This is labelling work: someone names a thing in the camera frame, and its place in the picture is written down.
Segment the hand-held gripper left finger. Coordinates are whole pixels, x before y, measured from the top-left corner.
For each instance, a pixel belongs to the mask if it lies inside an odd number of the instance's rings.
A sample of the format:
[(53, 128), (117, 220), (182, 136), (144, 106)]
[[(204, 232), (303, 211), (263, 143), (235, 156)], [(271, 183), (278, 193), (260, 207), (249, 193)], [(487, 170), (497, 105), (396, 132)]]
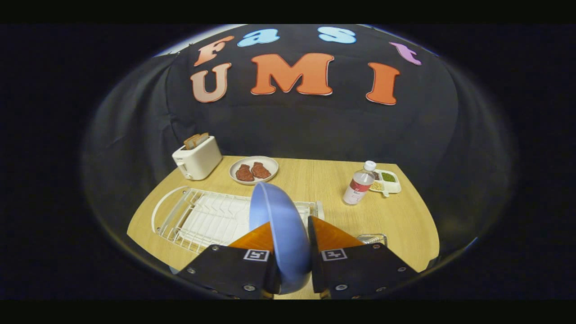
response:
[(280, 293), (271, 224), (251, 230), (228, 246), (212, 244), (178, 277), (229, 299), (273, 299)]

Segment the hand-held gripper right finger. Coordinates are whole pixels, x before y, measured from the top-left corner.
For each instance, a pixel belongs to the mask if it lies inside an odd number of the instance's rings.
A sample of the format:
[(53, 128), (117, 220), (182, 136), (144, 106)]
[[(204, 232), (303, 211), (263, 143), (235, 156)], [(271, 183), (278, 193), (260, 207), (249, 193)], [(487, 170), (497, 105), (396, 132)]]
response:
[(311, 282), (321, 299), (372, 299), (411, 283), (419, 273), (383, 243), (364, 243), (308, 217)]

